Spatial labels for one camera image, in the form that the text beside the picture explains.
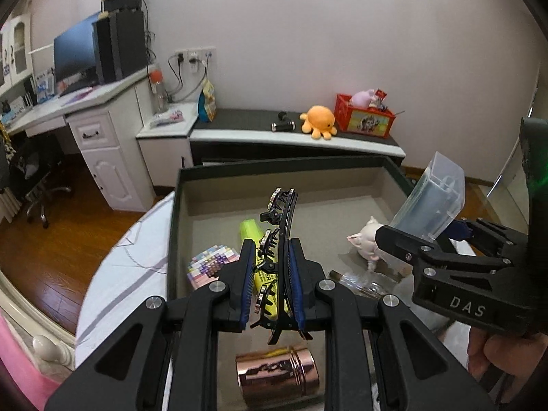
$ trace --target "speaker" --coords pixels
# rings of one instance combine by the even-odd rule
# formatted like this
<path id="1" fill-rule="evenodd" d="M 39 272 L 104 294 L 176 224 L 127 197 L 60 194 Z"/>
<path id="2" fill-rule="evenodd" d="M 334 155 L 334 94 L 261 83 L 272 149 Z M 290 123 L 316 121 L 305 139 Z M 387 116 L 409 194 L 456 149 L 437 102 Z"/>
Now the speaker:
<path id="1" fill-rule="evenodd" d="M 145 16 L 142 11 L 118 11 L 109 14 L 109 22 L 114 73 L 122 80 L 148 64 Z"/>
<path id="2" fill-rule="evenodd" d="M 93 23 L 93 49 L 99 83 L 104 85 L 105 83 L 115 82 L 116 72 L 114 71 L 110 21 L 108 17 Z"/>

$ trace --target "black countertop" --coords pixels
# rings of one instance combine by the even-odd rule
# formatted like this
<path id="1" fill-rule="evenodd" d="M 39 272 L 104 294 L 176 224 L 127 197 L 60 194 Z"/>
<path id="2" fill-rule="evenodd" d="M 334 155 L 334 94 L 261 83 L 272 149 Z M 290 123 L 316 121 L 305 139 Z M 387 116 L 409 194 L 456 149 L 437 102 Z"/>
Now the black countertop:
<path id="1" fill-rule="evenodd" d="M 301 113 L 287 112 L 287 116 L 295 122 L 295 134 L 303 134 L 301 132 L 302 120 L 299 119 L 300 115 Z M 213 119 L 213 122 L 204 123 L 198 120 L 198 122 L 194 124 L 194 129 L 272 131 L 272 123 L 278 121 L 278 111 L 264 111 L 257 109 L 218 109 L 217 115 L 215 116 L 215 119 Z M 399 146 L 392 136 L 388 136 L 384 139 L 382 137 L 337 131 L 336 137 L 354 139 L 357 141 L 375 142 L 377 144 L 393 145 L 396 147 Z"/>

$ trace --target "human hand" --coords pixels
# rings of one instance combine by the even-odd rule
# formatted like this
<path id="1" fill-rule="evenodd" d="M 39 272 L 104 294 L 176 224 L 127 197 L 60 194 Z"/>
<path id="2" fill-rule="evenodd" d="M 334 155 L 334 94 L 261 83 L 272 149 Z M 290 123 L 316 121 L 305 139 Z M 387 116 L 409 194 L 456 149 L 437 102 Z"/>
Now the human hand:
<path id="1" fill-rule="evenodd" d="M 511 400 L 525 385 L 548 347 L 548 336 L 508 337 L 489 335 L 481 329 L 470 328 L 468 340 L 468 371 L 479 380 L 494 364 L 515 377 L 503 395 L 504 402 Z"/>

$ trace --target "white pig figurine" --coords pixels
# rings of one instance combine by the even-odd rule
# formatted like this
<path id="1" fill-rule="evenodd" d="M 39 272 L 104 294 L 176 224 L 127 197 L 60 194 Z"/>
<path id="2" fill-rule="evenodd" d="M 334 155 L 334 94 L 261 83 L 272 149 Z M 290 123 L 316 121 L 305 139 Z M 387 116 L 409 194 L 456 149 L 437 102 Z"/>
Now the white pig figurine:
<path id="1" fill-rule="evenodd" d="M 358 253 L 367 260 L 367 269 L 370 271 L 375 270 L 376 262 L 379 261 L 379 257 L 375 254 L 378 250 L 375 234 L 382 226 L 383 224 L 372 216 L 360 233 L 346 237 L 358 249 Z"/>

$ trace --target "yellow highlighter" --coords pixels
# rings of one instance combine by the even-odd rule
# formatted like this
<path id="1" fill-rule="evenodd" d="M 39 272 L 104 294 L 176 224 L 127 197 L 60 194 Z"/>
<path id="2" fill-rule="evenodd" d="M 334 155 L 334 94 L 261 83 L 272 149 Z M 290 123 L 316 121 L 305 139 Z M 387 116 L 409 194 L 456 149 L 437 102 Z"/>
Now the yellow highlighter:
<path id="1" fill-rule="evenodd" d="M 261 228 L 254 219 L 247 219 L 240 224 L 240 237 L 242 238 L 242 242 L 244 239 L 253 239 L 255 246 L 257 247 L 257 249 L 259 249 L 263 235 L 264 232 L 261 230 Z M 258 266 L 261 263 L 262 258 L 256 255 L 255 266 Z M 278 285 L 277 283 L 272 283 L 275 282 L 277 279 L 278 275 L 275 275 L 273 273 L 267 273 L 262 270 L 257 271 L 253 278 L 254 287 L 258 296 L 261 293 L 264 294 L 267 288 L 270 287 L 272 284 L 269 297 L 265 301 L 264 307 L 265 315 L 272 320 L 275 320 L 278 317 Z"/>

